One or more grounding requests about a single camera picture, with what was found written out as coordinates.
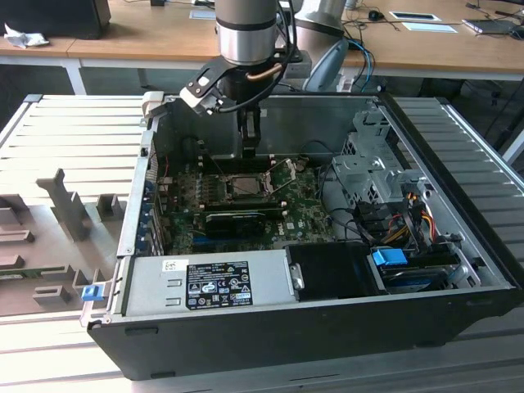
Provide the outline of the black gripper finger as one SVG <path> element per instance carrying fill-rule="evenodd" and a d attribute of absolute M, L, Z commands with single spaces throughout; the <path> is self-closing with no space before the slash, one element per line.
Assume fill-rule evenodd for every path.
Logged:
<path fill-rule="evenodd" d="M 255 157 L 256 148 L 260 144 L 261 109 L 258 105 L 248 106 L 239 111 L 239 133 L 242 137 L 242 157 Z"/>

